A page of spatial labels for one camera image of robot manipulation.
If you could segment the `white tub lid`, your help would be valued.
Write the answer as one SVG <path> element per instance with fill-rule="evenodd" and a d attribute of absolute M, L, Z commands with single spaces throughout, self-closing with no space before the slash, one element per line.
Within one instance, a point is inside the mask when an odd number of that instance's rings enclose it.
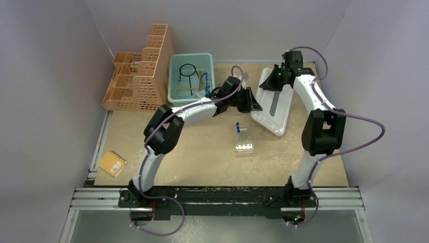
<path fill-rule="evenodd" d="M 262 111 L 252 111 L 251 117 L 274 135 L 282 137 L 286 131 L 292 98 L 293 89 L 290 85 L 285 85 L 282 91 L 268 91 L 258 87 L 255 99 Z"/>

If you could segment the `blue safety glasses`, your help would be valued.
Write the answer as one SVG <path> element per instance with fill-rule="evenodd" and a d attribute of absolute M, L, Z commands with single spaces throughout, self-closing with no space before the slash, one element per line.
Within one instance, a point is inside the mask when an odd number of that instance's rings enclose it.
<path fill-rule="evenodd" d="M 209 94 L 212 91 L 212 85 L 208 78 L 208 72 L 201 72 L 199 78 L 199 90 L 203 90 L 205 94 Z"/>

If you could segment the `clear well plate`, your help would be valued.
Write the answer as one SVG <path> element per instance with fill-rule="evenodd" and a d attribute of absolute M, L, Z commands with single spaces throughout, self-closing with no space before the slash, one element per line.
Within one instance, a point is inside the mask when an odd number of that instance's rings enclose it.
<path fill-rule="evenodd" d="M 254 145 L 252 140 L 251 129 L 249 125 L 243 125 L 240 123 L 241 133 L 237 134 L 236 129 L 236 153 L 238 155 L 251 154 L 254 152 Z"/>

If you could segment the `amber rubber tubing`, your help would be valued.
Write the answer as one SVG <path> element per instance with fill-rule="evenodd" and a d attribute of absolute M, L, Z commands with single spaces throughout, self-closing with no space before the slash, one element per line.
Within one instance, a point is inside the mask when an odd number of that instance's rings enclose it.
<path fill-rule="evenodd" d="M 172 94 L 173 99 L 191 99 L 194 98 L 194 92 L 199 91 L 199 78 L 200 73 L 204 72 L 202 70 L 197 70 L 197 73 L 191 77 L 193 95 L 190 94 L 190 88 L 188 83 L 188 78 L 182 78 L 182 81 L 179 82 L 179 73 L 175 77 L 174 82 L 172 83 Z"/>

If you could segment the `black ring stand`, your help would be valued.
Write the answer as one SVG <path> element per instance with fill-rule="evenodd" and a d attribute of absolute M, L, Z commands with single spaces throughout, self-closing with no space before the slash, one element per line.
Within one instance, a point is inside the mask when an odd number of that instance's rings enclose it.
<path fill-rule="evenodd" d="M 186 63 L 183 64 L 180 68 L 179 68 L 179 82 L 182 81 L 182 78 L 188 78 L 188 83 L 189 83 L 189 88 L 190 88 L 190 94 L 193 95 L 193 90 L 192 90 L 192 82 L 191 82 L 191 77 L 193 75 L 195 75 L 197 73 L 197 69 L 195 67 L 195 65 L 191 64 L 191 63 Z"/>

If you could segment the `white paper tag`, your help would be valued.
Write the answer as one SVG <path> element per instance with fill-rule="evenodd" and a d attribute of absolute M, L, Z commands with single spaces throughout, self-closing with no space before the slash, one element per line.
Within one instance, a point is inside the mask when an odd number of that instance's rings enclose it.
<path fill-rule="evenodd" d="M 206 90 L 199 90 L 194 92 L 194 97 L 197 99 L 201 99 L 207 95 Z"/>

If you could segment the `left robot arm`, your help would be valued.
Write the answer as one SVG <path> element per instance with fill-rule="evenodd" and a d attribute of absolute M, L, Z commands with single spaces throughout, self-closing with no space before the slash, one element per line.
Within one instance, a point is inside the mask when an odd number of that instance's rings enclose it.
<path fill-rule="evenodd" d="M 159 106 L 144 129 L 143 159 L 127 187 L 133 203 L 138 207 L 149 204 L 149 190 L 154 186 L 160 163 L 176 147 L 184 126 L 217 116 L 229 107 L 237 108 L 240 113 L 262 111 L 251 88 L 245 88 L 242 84 L 243 80 L 230 76 L 222 86 L 193 103 L 173 108 Z"/>

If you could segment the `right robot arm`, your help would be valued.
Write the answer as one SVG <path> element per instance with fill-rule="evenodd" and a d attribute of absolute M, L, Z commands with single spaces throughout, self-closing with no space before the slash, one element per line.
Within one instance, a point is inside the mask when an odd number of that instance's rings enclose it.
<path fill-rule="evenodd" d="M 306 68 L 300 47 L 286 51 L 280 65 L 264 68 L 256 91 L 256 100 L 263 111 L 251 112 L 251 117 L 264 128 L 281 137 L 295 94 L 301 98 L 308 118 L 301 135 L 304 149 L 295 172 L 288 178 L 282 197 L 296 206 L 312 197 L 314 178 L 324 159 L 341 147 L 346 113 L 328 101 L 318 85 L 319 77 Z"/>

